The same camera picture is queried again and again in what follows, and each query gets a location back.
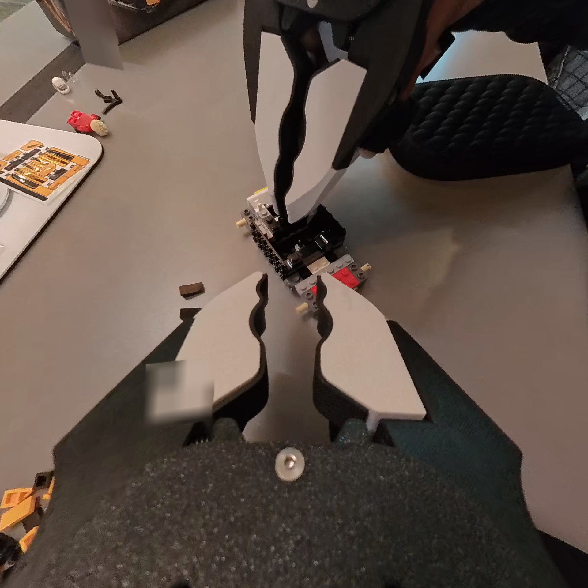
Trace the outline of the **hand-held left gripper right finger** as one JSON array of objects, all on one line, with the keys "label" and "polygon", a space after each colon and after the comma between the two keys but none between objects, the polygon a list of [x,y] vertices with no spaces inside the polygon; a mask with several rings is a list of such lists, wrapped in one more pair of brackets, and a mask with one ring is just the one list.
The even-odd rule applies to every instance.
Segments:
[{"label": "hand-held left gripper right finger", "polygon": [[426,408],[385,315],[331,275],[317,287],[313,403],[330,428],[358,419],[374,433],[383,420],[422,422]]}]

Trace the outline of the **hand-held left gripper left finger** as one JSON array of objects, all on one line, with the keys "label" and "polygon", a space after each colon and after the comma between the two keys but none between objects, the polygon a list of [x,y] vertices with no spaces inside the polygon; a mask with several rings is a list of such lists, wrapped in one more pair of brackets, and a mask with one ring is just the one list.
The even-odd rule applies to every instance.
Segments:
[{"label": "hand-held left gripper left finger", "polygon": [[268,276],[254,272],[195,315],[176,360],[212,389],[212,418],[244,428],[265,407],[269,377],[262,334]]}]

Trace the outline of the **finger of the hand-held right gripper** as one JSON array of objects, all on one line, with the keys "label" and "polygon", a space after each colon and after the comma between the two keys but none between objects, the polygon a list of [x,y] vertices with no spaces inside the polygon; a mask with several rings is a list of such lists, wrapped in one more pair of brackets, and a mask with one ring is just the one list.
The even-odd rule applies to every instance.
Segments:
[{"label": "finger of the hand-held right gripper", "polygon": [[306,53],[295,40],[262,32],[254,129],[263,174],[284,223],[295,222],[286,195],[300,151],[306,92]]},{"label": "finger of the hand-held right gripper", "polygon": [[366,72],[337,60],[311,78],[305,99],[305,140],[285,196],[291,224],[313,212],[345,173],[334,168],[334,158]]}]

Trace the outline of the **toy brick car chassis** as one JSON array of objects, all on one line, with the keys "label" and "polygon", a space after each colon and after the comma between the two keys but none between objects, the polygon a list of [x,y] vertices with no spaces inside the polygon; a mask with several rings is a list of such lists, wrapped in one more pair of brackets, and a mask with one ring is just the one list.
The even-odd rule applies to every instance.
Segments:
[{"label": "toy brick car chassis", "polygon": [[350,254],[346,229],[323,205],[308,217],[285,225],[265,187],[246,199],[240,214],[237,227],[249,231],[284,285],[300,298],[298,315],[317,313],[319,275],[332,276],[352,290],[366,282],[370,264],[361,265]]}]

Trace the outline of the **person's right forearm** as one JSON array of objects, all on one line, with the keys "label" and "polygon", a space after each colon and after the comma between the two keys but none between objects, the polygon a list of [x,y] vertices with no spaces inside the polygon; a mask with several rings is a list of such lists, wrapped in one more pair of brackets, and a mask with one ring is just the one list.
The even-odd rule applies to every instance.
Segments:
[{"label": "person's right forearm", "polygon": [[454,32],[503,32],[519,43],[587,49],[587,1],[482,1],[450,28]]}]

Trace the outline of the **grey desk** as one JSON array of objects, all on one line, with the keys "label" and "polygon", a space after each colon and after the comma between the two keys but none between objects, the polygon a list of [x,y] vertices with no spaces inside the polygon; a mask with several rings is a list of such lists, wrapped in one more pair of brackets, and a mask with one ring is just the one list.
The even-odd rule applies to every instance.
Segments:
[{"label": "grey desk", "polygon": [[[249,440],[322,442],[314,321],[236,227],[265,186],[249,116],[243,4],[210,1],[85,65],[31,118],[67,129],[96,89],[123,104],[90,177],[1,285],[1,491],[175,329],[255,271],[269,276],[270,396]],[[364,295],[523,453],[538,528],[587,550],[587,232],[567,167],[432,182],[389,154],[357,160],[326,201],[371,264]],[[190,299],[179,286],[202,282]]]}]

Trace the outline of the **person's right hand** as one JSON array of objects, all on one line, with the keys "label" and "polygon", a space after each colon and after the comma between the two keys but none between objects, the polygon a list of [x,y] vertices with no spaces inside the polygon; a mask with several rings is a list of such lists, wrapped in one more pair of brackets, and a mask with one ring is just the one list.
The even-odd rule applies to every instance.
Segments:
[{"label": "person's right hand", "polygon": [[433,1],[427,21],[427,34],[438,37],[468,10],[467,1]]}]

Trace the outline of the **black office chair seat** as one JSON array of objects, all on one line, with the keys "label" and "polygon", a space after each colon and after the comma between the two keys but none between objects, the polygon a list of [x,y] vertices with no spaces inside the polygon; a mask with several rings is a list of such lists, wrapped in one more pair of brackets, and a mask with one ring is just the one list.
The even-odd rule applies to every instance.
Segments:
[{"label": "black office chair seat", "polygon": [[587,167],[587,121],[547,84],[521,75],[417,84],[417,109],[389,146],[411,174],[458,181]]}]

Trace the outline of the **black toy set box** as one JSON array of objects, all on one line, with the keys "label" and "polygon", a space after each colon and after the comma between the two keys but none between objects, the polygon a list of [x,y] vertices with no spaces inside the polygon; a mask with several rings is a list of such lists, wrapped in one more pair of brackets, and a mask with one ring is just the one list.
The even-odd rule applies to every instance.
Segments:
[{"label": "black toy set box", "polygon": [[[64,1],[37,1],[54,29],[77,42]],[[119,44],[125,43],[203,1],[108,1]]]}]

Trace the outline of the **small black angular toy part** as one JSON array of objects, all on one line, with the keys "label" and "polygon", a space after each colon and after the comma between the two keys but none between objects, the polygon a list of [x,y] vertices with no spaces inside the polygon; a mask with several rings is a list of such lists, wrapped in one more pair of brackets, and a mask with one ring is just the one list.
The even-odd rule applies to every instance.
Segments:
[{"label": "small black angular toy part", "polygon": [[117,107],[118,105],[121,105],[123,102],[123,100],[115,90],[112,90],[110,94],[105,95],[102,92],[100,92],[99,89],[96,89],[95,94],[105,104],[105,107],[102,110],[102,116],[105,116],[106,114],[111,112],[113,108]]}]

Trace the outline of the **dark quilted jacket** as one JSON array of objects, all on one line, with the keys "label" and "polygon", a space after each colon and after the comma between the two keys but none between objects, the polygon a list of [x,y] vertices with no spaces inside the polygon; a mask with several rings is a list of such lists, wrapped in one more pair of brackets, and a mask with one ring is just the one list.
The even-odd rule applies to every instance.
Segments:
[{"label": "dark quilted jacket", "polygon": [[576,105],[587,103],[587,49],[564,47],[546,70],[548,85]]}]

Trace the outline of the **red toy minifigure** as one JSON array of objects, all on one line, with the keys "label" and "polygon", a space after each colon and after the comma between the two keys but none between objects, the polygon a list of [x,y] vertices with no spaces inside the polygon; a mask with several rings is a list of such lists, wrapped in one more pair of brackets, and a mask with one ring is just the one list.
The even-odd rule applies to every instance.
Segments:
[{"label": "red toy minifigure", "polygon": [[109,131],[102,118],[96,114],[87,114],[73,110],[67,120],[67,124],[77,133],[108,136]]}]

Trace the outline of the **white rounded mat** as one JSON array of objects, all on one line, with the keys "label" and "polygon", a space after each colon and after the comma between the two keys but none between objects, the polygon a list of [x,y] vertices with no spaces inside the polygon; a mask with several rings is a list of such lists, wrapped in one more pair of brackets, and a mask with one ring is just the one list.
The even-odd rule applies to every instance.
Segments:
[{"label": "white rounded mat", "polygon": [[50,203],[41,203],[1,187],[1,279],[8,275],[20,258],[62,206],[99,164],[104,150],[97,138],[65,130],[45,128],[25,123],[1,121],[1,155],[7,154],[31,140],[91,160],[82,177]]}]

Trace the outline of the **orange black sticker sheet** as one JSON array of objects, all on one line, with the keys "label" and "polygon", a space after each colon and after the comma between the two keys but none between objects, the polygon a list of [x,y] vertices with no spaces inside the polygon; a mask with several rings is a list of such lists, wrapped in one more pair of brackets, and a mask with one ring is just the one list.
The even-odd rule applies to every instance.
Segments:
[{"label": "orange black sticker sheet", "polygon": [[81,178],[90,163],[83,156],[31,140],[1,155],[1,187],[50,203]]}]

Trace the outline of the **pile of orange black bricks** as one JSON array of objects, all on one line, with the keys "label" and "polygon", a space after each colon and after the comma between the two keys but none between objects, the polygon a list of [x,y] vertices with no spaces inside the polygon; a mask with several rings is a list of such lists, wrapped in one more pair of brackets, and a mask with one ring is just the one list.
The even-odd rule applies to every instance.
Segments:
[{"label": "pile of orange black bricks", "polygon": [[53,470],[39,472],[31,487],[8,489],[1,497],[1,577],[30,549],[54,485]]}]

